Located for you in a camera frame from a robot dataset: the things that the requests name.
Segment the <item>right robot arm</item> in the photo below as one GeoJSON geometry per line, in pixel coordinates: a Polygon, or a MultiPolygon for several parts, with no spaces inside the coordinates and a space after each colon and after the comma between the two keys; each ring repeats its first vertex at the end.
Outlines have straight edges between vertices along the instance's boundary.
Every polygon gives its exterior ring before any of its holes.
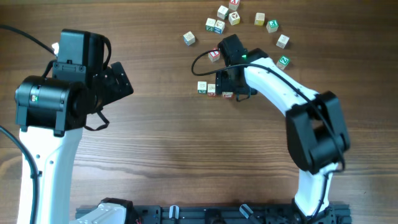
{"type": "Polygon", "coordinates": [[[294,204],[305,222],[321,219],[332,176],[344,171],[350,147],[339,99],[299,84],[261,49],[245,49],[235,34],[217,48],[226,66],[216,73],[216,92],[230,92],[237,101],[260,93],[284,115],[287,148],[299,168],[294,204]]]}

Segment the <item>red I wooden block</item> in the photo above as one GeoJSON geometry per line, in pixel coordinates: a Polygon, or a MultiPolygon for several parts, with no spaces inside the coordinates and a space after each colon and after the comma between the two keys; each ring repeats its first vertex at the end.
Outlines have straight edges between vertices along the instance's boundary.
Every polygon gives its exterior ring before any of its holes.
{"type": "Polygon", "coordinates": [[[211,62],[215,62],[220,59],[220,51],[217,48],[214,48],[212,51],[208,52],[208,58],[211,62]]]}

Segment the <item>green number six block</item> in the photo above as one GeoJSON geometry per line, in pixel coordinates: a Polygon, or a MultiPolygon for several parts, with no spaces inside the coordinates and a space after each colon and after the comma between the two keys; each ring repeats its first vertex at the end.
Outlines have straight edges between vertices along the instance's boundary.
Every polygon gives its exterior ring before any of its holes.
{"type": "Polygon", "coordinates": [[[197,92],[199,94],[207,94],[207,82],[199,81],[197,85],[197,92]]]}

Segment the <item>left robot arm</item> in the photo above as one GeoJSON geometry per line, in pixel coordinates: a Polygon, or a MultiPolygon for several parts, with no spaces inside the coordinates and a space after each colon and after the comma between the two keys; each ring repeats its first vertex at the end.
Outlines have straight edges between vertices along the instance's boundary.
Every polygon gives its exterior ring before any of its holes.
{"type": "Polygon", "coordinates": [[[55,59],[17,88],[16,124],[25,150],[17,221],[68,223],[76,151],[89,114],[133,93],[107,37],[65,29],[55,59]]]}

